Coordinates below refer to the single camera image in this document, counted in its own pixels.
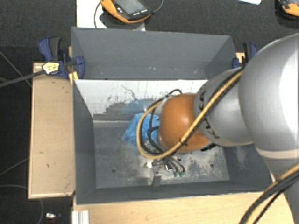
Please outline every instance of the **wooden board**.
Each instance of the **wooden board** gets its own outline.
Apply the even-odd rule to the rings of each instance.
[[[34,72],[41,64],[34,64]],[[74,190],[71,83],[42,75],[32,87],[28,197],[70,196]]]
[[[243,193],[79,206],[74,201],[73,209],[89,210],[90,224],[238,224],[259,195]],[[270,223],[294,223],[284,196],[280,196],[258,222]]]

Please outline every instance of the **blue clamp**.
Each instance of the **blue clamp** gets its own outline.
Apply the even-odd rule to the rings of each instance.
[[[258,52],[258,48],[257,48],[257,45],[255,45],[253,42],[250,43],[250,46],[248,45],[247,42],[244,42],[243,47],[244,47],[245,57],[243,57],[244,60],[242,61],[242,63],[244,65],[246,65],[248,63],[248,61],[251,60],[255,56],[255,54]],[[233,58],[232,69],[235,69],[238,67],[240,67],[239,59]]]
[[[78,72],[79,79],[82,79],[85,73],[85,63],[82,56],[75,57],[76,63],[71,61],[67,52],[60,50],[60,37],[44,37],[38,42],[38,50],[42,54],[45,62],[55,61],[59,63],[59,72],[55,76],[68,79],[69,72],[67,66],[72,66]]]

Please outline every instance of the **gray box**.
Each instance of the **gray box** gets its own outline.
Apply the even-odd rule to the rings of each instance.
[[[111,49],[127,56],[111,56]],[[146,160],[122,141],[133,115],[154,100],[175,88],[197,92],[207,78],[230,69],[235,50],[229,36],[73,28],[72,50],[84,56],[87,78],[73,86],[78,204],[261,191],[271,183],[249,145],[182,156],[186,175],[162,172],[161,185],[152,187]],[[119,64],[119,71],[108,61]]]

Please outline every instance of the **orange device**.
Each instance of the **orange device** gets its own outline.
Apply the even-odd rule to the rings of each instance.
[[[109,14],[127,24],[141,22],[152,14],[141,0],[101,0],[100,3]]]

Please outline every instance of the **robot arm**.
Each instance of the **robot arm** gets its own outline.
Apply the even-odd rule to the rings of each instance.
[[[209,141],[224,147],[254,143],[269,170],[279,178],[298,163],[299,156],[298,34],[267,45],[245,68],[210,79],[197,95],[167,100],[158,137],[159,145],[167,151],[148,155],[141,148],[139,131],[143,118],[161,103],[155,102],[137,127],[137,144],[144,156],[162,159],[176,151],[202,150]],[[299,224],[299,182],[288,188],[285,196]]]
[[[198,115],[226,71],[199,90]],[[207,116],[201,132],[220,146],[254,143],[275,178],[298,163],[298,34],[272,42],[246,65],[237,83]],[[299,223],[299,182],[285,191]]]

